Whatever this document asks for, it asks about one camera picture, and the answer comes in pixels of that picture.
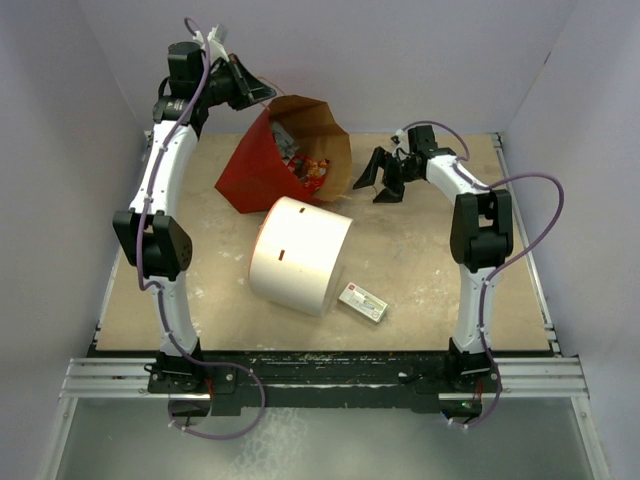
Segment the red cookie snack bag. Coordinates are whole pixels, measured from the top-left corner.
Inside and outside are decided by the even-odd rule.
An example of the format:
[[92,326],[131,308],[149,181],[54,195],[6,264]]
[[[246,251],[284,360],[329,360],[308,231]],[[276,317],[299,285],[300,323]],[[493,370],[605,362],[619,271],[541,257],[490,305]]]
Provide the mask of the red cookie snack bag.
[[283,163],[309,193],[314,193],[322,187],[330,165],[327,159],[316,160],[302,154],[284,159]]

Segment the red brown paper bag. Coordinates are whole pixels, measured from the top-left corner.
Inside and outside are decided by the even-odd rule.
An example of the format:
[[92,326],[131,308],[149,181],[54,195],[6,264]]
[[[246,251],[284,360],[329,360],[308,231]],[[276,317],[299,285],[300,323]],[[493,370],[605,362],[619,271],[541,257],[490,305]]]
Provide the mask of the red brown paper bag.
[[[330,161],[322,187],[306,191],[283,163],[270,123],[277,121],[297,140],[296,154]],[[267,211],[282,196],[321,205],[342,196],[350,184],[349,135],[324,100],[280,95],[271,100],[240,140],[215,188],[240,213]]]

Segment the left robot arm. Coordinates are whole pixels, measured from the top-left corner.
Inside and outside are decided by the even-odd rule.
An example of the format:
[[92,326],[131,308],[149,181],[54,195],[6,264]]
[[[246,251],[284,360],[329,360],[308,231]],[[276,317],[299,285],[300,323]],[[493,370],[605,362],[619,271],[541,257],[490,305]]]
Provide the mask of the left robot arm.
[[195,361],[200,341],[186,293],[193,243],[177,220],[184,173],[211,108],[226,104],[241,111],[277,93],[217,40],[170,45],[168,68],[153,107],[151,151],[141,183],[112,224],[140,289],[155,298],[161,358],[182,358],[171,369],[171,381],[194,392],[204,384],[206,369]]

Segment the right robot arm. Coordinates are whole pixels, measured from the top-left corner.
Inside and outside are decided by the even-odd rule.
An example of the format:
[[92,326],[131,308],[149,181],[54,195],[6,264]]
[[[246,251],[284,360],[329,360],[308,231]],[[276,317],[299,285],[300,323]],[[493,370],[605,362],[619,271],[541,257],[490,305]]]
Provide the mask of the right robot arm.
[[441,147],[431,123],[411,124],[392,137],[393,148],[377,147],[355,190],[382,176],[376,203],[399,203],[405,185],[424,180],[453,205],[449,246],[460,271],[460,302],[445,366],[446,383],[467,391],[492,368],[491,315],[499,268],[514,246],[512,199],[505,189],[491,190],[463,167],[462,158]]

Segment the silver foil packet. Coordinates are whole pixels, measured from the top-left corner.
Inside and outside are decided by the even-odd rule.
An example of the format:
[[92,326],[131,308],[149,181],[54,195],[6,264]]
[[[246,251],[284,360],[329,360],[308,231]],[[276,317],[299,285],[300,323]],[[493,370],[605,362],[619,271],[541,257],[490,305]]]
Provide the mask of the silver foil packet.
[[270,123],[271,133],[276,147],[283,160],[289,160],[295,156],[299,149],[297,140],[282,126],[273,121]]

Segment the white cylindrical container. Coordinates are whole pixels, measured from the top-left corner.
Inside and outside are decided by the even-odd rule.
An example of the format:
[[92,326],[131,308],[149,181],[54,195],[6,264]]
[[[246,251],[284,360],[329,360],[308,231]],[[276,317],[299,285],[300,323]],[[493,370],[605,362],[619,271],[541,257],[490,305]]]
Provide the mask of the white cylindrical container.
[[353,220],[290,197],[278,199],[256,238],[251,290],[314,317],[325,314]]

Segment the small white green box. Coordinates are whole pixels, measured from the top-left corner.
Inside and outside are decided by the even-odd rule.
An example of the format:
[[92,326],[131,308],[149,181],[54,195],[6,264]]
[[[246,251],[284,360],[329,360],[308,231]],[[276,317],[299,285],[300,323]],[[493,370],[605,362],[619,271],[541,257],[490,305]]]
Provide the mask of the small white green box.
[[380,323],[388,304],[353,282],[349,282],[338,300],[373,323]]

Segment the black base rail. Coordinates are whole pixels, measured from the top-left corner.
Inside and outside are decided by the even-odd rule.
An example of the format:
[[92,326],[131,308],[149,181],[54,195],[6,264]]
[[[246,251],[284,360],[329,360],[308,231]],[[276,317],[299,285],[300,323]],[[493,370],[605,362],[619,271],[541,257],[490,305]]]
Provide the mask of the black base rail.
[[134,382],[139,394],[164,395],[178,417],[237,416],[249,407],[408,409],[479,416],[482,401],[548,375],[547,358],[499,358],[462,374],[445,352],[209,352],[210,367],[187,372],[143,358],[97,355],[81,366],[95,380]]

